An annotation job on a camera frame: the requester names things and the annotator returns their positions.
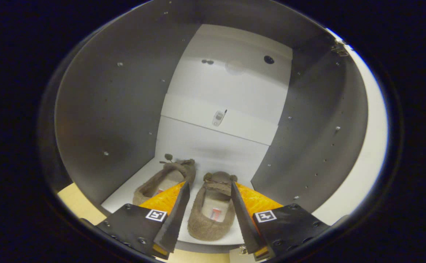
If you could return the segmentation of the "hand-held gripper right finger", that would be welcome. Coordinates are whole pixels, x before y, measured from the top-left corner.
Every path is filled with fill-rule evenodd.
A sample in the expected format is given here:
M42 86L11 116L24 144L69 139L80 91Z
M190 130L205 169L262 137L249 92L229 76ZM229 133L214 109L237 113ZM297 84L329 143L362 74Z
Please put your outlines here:
M231 185L231 199L243 245L256 261L292 252L329 228L300 205L281 205L237 182Z

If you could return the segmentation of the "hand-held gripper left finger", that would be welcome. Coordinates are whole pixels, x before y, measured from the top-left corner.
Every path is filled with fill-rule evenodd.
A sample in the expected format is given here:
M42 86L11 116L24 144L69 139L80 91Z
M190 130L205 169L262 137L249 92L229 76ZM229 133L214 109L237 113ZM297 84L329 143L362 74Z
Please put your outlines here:
M141 205L127 203L98 224L81 221L116 247L167 260L176 247L190 195L190 184L182 182Z

